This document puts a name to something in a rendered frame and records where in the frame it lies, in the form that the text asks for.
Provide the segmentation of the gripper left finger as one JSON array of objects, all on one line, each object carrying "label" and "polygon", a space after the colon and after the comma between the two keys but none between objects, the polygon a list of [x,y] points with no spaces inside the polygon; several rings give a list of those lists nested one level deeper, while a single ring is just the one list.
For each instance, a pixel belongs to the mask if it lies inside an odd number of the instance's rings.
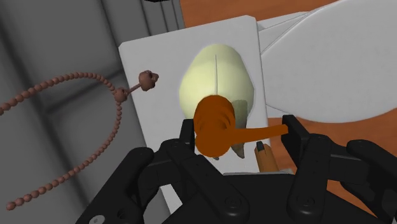
[{"label": "gripper left finger", "polygon": [[130,150],[75,224],[146,224],[144,212],[165,185],[183,204],[162,224],[246,224],[249,202],[194,146],[193,121],[187,119],[180,137],[158,151]]}]

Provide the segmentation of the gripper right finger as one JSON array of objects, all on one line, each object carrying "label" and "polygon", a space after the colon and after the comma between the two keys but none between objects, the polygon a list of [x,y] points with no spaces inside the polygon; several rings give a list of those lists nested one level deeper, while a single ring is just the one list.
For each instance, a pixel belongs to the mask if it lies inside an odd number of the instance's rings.
[{"label": "gripper right finger", "polygon": [[[284,115],[282,124],[288,131],[281,141],[297,167],[287,202],[287,212],[296,224],[397,221],[396,156],[364,139],[340,146],[326,135],[309,133],[293,115]],[[328,180],[340,182],[370,212],[340,198],[335,203],[326,199]]]}]

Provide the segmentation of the orange marker with black tip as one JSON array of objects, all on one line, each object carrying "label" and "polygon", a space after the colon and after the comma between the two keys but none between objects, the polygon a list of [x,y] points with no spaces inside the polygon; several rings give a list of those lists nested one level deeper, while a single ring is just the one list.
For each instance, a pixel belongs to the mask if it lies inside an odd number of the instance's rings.
[{"label": "orange marker with black tip", "polygon": [[268,144],[258,141],[254,149],[254,154],[260,172],[279,171],[272,149]]}]

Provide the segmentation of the orange wooden honey dipper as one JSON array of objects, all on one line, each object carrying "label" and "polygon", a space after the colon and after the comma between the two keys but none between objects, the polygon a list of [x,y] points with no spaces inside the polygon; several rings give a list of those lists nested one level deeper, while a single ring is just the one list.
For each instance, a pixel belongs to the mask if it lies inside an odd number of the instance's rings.
[{"label": "orange wooden honey dipper", "polygon": [[198,104],[193,117],[195,145],[207,157],[220,157],[234,144],[248,143],[288,133],[286,125],[237,129],[232,103],[220,95],[209,95]]}]

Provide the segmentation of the white toilet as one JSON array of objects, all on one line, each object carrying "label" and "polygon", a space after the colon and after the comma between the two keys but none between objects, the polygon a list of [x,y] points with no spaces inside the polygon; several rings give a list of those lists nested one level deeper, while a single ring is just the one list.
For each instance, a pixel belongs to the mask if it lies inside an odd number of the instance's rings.
[{"label": "white toilet", "polygon": [[181,80],[212,44],[232,47],[244,63],[254,97],[249,128],[281,113],[340,123],[397,108],[397,0],[339,0],[276,30],[271,35],[244,15],[123,42],[130,85],[141,71],[160,75],[153,90],[132,96],[146,145],[157,150],[178,136]]}]

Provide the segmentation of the pale yellow bulb shaped object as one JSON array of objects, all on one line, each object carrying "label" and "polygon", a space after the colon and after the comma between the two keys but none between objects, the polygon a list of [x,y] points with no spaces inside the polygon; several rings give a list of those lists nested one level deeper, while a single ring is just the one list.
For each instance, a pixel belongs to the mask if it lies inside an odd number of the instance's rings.
[{"label": "pale yellow bulb shaped object", "polygon": [[[231,46],[213,44],[193,59],[179,86],[179,104],[187,119],[192,119],[197,104],[209,95],[227,98],[233,106],[235,127],[245,129],[254,101],[254,86],[240,54]],[[229,150],[244,158],[244,143]]]}]

